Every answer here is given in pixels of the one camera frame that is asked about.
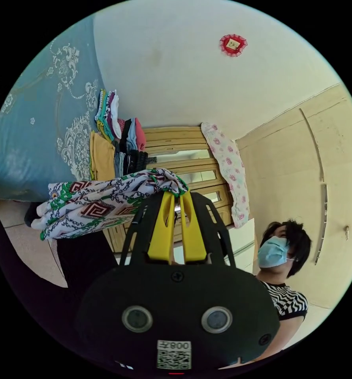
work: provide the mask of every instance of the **black hair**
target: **black hair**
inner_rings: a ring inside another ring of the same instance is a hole
[[[311,249],[311,239],[303,230],[302,223],[299,224],[294,220],[288,220],[282,223],[274,221],[268,225],[268,228],[264,232],[260,247],[264,244],[265,241],[270,239],[271,235],[280,226],[286,226],[285,237],[288,241],[289,246],[293,248],[292,257],[294,258],[294,262],[292,268],[288,273],[288,278],[299,272],[307,261]]]

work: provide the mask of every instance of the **black and white striped shirt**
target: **black and white striped shirt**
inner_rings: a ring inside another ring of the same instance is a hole
[[[298,316],[303,316],[305,319],[308,302],[302,293],[291,290],[286,284],[270,284],[263,281],[262,283],[273,300],[273,305],[277,309],[280,320],[292,319]]]

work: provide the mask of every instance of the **white patterned fabric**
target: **white patterned fabric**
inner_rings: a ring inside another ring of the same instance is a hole
[[[41,240],[75,238],[131,221],[143,200],[168,191],[176,197],[187,185],[166,169],[143,170],[109,181],[54,183],[32,222]]]
[[[250,210],[244,164],[240,159],[238,147],[215,124],[203,122],[201,131],[219,164],[220,174],[229,185],[233,198],[232,219],[235,228],[240,228],[248,221]]]

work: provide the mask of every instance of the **tiled floor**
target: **tiled floor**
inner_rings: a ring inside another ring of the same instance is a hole
[[[38,276],[66,287],[56,251],[56,241],[41,241],[40,230],[27,227],[28,203],[0,200],[0,220],[20,259]]]

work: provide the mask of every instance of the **fabric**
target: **fabric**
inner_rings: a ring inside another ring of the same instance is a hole
[[[109,125],[109,129],[111,130],[112,134],[114,135],[115,139],[120,139],[122,137],[122,130],[124,128],[124,120],[121,119],[121,118],[117,118],[117,123],[118,123],[118,127],[119,127],[119,131],[114,131],[114,127],[117,127],[115,124],[114,124],[114,127],[113,127],[113,118],[112,115],[111,115],[111,108],[113,108],[113,110],[116,112],[116,116],[118,116],[118,109],[115,109],[115,107],[117,108],[118,107],[118,103],[114,104],[113,103],[113,106],[111,105],[111,103],[113,102],[115,98],[115,92],[112,93],[111,97],[110,97],[110,100],[109,100],[109,103],[108,103],[108,109],[109,109],[109,114],[108,114],[108,117],[107,117],[107,124]]]
[[[109,93],[106,93],[106,90],[101,89],[100,100],[98,104],[98,111],[94,119],[97,123],[97,129],[100,131],[103,137],[107,139],[109,142],[112,142],[114,140],[114,136],[106,120],[106,103],[109,100],[108,97],[109,97]]]
[[[127,153],[127,138],[128,138],[128,132],[131,128],[131,120],[126,120],[124,123],[124,128],[122,132],[122,138],[119,141],[119,149],[123,153]]]
[[[114,134],[116,135],[117,138],[121,138],[122,132],[120,130],[120,126],[118,123],[118,104],[119,104],[119,97],[117,95],[117,90],[115,90],[115,96],[113,97],[113,100],[110,104],[110,119],[112,122]]]
[[[139,151],[144,151],[147,140],[145,133],[141,128],[141,124],[137,118],[135,118],[135,131],[136,131],[136,146]]]
[[[95,180],[115,178],[115,147],[95,132],[90,134],[90,169]]]
[[[124,165],[124,157],[125,153],[119,153],[119,176],[123,176],[123,165]]]
[[[143,170],[110,181],[55,183],[48,186],[49,200],[37,207],[43,229],[41,240],[75,238],[131,221],[142,201],[169,191],[176,197],[187,185],[166,169]]]
[[[128,130],[128,136],[126,140],[127,152],[129,153],[131,150],[137,150],[136,146],[136,130],[135,130],[135,119],[131,119],[131,126]]]
[[[119,153],[120,153],[120,147],[119,147],[119,140],[115,139],[113,141],[113,146],[115,147],[115,155],[114,155],[114,169],[115,169],[115,177],[119,177]]]
[[[270,284],[263,281],[262,283],[272,298],[280,320],[292,319],[298,316],[303,316],[305,319],[308,311],[308,301],[302,293],[293,291],[286,284]]]
[[[131,165],[128,171],[129,174],[144,170],[147,167],[148,154],[146,152],[131,150],[130,156]]]
[[[289,259],[287,257],[289,244],[286,238],[273,236],[266,240],[258,251],[258,265],[260,268],[276,267],[283,265]]]
[[[0,109],[0,199],[43,202],[50,181],[90,180],[89,134],[97,131],[102,85],[93,17],[43,47],[6,94]]]
[[[218,162],[223,179],[229,185],[233,197],[232,219],[235,228],[240,228],[248,221],[250,210],[244,164],[236,143],[220,132],[215,124],[203,122],[201,131]]]
[[[110,128],[110,126],[109,126],[108,120],[110,119],[110,115],[111,115],[111,112],[110,112],[110,105],[112,103],[111,99],[115,99],[116,97],[117,97],[117,95],[116,95],[115,92],[109,91],[106,94],[105,103],[103,104],[104,105],[104,109],[105,109],[105,111],[104,111],[104,117],[103,117],[104,130],[106,131],[106,134],[109,136],[109,138],[111,139],[111,141],[114,140],[115,136],[114,136],[114,133],[113,133],[113,128]]]
[[[122,118],[118,118],[118,124],[120,127],[120,131],[123,131],[125,121]]]
[[[131,155],[126,154],[124,157],[124,162],[123,162],[123,174],[127,175],[130,171],[130,166],[131,166]]]

